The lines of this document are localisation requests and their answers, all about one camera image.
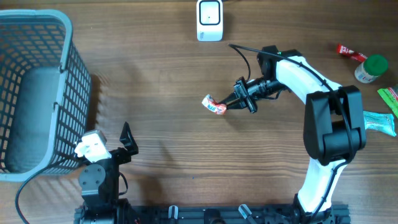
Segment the red small box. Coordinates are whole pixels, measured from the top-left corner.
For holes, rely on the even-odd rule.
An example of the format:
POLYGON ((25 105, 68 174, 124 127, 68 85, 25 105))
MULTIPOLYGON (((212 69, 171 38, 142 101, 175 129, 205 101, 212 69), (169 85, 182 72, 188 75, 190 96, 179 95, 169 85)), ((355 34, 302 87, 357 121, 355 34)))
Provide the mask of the red small box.
POLYGON ((210 94, 207 94, 202 100, 202 105, 215 114, 224 114, 227 110, 225 104, 217 103, 210 94))

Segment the green snack bag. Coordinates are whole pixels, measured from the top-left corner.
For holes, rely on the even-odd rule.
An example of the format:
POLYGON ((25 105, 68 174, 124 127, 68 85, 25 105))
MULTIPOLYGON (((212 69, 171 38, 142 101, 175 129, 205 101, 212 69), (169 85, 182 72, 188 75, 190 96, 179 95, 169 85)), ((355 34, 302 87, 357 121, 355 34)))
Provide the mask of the green snack bag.
POLYGON ((378 94, 384 100, 384 102, 390 107, 396 117, 398 117, 398 96, 397 96, 397 85, 388 88, 378 89, 378 94))

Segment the green lid jar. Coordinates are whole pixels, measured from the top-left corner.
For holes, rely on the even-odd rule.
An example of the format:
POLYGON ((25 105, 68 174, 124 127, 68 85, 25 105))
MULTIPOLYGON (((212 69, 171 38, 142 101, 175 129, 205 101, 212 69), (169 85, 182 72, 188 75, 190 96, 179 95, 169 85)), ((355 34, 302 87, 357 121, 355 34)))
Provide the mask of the green lid jar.
POLYGON ((371 83, 386 73, 388 66, 382 55, 371 55, 356 68, 354 76, 361 83, 371 83))

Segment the red coffee stick sachet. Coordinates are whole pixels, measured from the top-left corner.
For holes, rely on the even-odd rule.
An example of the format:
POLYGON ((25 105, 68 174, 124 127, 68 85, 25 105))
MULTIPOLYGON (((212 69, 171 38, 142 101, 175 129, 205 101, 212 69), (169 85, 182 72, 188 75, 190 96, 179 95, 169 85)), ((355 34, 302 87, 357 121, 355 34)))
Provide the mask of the red coffee stick sachet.
POLYGON ((359 62, 364 62, 367 59, 367 56, 365 56, 364 54, 354 51, 342 44, 337 45, 336 52, 342 56, 349 57, 350 59, 353 59, 353 60, 356 60, 359 62))

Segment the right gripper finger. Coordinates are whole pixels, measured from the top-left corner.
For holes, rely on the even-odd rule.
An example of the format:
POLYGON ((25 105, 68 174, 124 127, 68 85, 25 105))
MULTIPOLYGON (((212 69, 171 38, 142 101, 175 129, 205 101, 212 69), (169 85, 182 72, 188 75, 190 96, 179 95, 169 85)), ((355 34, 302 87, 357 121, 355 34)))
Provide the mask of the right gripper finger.
POLYGON ((227 110, 241 110, 247 107, 244 101, 234 101, 226 105, 227 110))
POLYGON ((229 94, 225 99, 219 101, 219 104, 224 104, 227 105, 229 102, 235 101, 238 99, 238 96, 235 92, 232 92, 231 94, 229 94))

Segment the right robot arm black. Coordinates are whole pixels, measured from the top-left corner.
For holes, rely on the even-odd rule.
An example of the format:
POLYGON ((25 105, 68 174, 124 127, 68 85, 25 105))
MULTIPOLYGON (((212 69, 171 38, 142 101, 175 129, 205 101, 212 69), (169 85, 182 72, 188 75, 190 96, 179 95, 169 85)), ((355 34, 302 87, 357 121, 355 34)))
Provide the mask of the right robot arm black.
POLYGON ((247 108, 255 113, 257 101, 276 100, 285 90, 294 93, 305 105, 303 142, 310 156, 295 208, 300 222, 325 220, 341 173, 366 145, 361 92, 327 79, 298 50, 270 45, 255 53, 262 76, 237 79, 216 112, 247 108))

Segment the teal wet wipes pack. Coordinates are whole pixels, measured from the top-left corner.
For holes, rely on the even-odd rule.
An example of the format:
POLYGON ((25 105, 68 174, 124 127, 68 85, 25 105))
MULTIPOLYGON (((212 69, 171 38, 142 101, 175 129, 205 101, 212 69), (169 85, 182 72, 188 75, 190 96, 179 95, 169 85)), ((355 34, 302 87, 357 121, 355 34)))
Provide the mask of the teal wet wipes pack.
POLYGON ((363 111, 363 115, 365 129, 372 129, 393 137, 397 136, 392 114, 363 111))

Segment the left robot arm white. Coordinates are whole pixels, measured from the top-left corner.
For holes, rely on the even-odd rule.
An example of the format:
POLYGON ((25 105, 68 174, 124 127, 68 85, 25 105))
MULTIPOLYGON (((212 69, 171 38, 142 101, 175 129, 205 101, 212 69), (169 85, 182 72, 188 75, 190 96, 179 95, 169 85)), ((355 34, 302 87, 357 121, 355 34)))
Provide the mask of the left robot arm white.
POLYGON ((127 181, 119 166, 131 162, 139 153, 128 123, 124 123, 119 141, 123 147, 109 151, 106 138, 100 130, 88 131, 75 148, 77 157, 86 167, 79 176, 83 205, 75 210, 74 223, 132 223, 141 222, 119 190, 119 179, 127 181))

